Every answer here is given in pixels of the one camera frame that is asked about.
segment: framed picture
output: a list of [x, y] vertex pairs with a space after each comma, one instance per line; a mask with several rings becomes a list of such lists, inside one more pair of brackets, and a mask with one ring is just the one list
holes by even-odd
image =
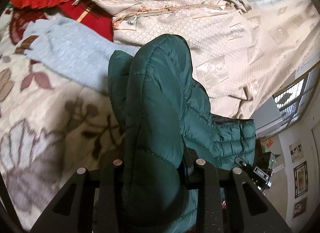
[[300, 216], [302, 213], [304, 213], [307, 209], [307, 197], [302, 199], [301, 201], [298, 201], [293, 206], [293, 215], [292, 220], [296, 218], [297, 216]]
[[292, 163], [295, 163], [296, 161], [299, 161], [303, 158], [303, 150], [302, 150], [300, 140], [289, 145], [289, 149], [290, 149]]
[[294, 173], [294, 198], [298, 198], [308, 191], [307, 161], [293, 169]]

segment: white wall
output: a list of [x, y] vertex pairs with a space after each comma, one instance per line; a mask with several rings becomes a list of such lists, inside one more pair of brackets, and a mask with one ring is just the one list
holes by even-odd
[[[313, 139], [312, 128], [320, 121], [320, 86], [313, 100], [311, 101], [308, 110], [306, 111], [303, 119], [296, 125], [287, 130], [279, 133], [282, 151], [284, 154], [285, 171], [287, 174], [288, 183], [288, 205], [286, 222], [293, 232], [299, 232], [305, 223], [310, 219], [315, 211], [318, 203], [318, 189], [319, 189], [319, 166], [318, 156], [315, 141]], [[295, 141], [300, 140], [303, 148], [304, 158], [295, 162], [291, 161], [289, 145]], [[294, 198], [294, 174], [293, 168], [298, 166], [304, 161], [307, 161], [308, 167], [308, 192]], [[305, 213], [292, 220], [293, 206], [296, 202], [308, 196], [307, 210]]]

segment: gray knit fabric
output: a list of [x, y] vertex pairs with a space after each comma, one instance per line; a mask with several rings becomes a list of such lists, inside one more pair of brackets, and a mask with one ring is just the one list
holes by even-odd
[[25, 55], [84, 86], [108, 93], [108, 65], [115, 50], [132, 56], [139, 47], [118, 45], [69, 18], [30, 22], [23, 39], [39, 36]]

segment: green puffer jacket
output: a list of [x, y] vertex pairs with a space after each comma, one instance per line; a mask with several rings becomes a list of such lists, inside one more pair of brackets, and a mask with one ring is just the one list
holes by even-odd
[[183, 141], [216, 167], [231, 169], [236, 156], [252, 164], [254, 122], [210, 113], [180, 36], [161, 35], [134, 57], [115, 51], [108, 78], [112, 108], [125, 130], [125, 230], [183, 233], [196, 223], [197, 208], [197, 190], [186, 190], [177, 172]]

